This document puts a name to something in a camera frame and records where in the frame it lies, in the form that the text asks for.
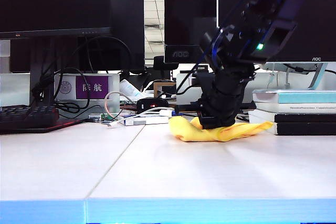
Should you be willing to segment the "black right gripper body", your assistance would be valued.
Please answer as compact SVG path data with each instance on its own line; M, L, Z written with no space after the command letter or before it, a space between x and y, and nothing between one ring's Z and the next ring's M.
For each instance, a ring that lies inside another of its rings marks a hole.
M199 73L202 88L198 100L200 120L234 120L244 97L245 87L254 80L252 63L227 64L213 73Z

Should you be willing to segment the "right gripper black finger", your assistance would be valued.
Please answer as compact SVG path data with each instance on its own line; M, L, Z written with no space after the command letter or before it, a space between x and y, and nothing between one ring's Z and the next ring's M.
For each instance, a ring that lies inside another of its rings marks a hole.
M219 127L232 126L236 121L236 114L223 114L218 117Z
M215 129L218 127L217 117L200 115L199 120L203 129Z

